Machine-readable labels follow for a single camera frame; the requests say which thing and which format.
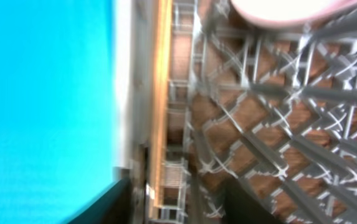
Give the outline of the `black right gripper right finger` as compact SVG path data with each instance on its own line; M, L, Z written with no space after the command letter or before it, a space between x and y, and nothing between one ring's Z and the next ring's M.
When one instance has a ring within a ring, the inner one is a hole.
M283 224L248 194L236 179L225 182L223 205L227 224Z

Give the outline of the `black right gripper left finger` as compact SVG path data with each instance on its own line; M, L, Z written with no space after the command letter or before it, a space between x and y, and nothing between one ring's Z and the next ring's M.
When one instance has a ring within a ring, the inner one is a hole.
M131 179L125 177L68 224L129 224L131 222Z

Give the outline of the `large white plate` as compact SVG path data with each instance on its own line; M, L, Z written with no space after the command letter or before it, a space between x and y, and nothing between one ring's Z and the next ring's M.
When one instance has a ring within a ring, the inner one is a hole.
M330 17L357 0L231 0L233 8L253 25L279 29Z

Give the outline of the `wooden chopstick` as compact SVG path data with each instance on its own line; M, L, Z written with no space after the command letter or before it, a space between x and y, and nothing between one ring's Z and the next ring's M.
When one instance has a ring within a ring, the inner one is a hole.
M152 114L150 132L150 205L162 203L163 160L166 147L166 109L168 104L168 80L171 56L172 0L155 2L154 59L152 66Z

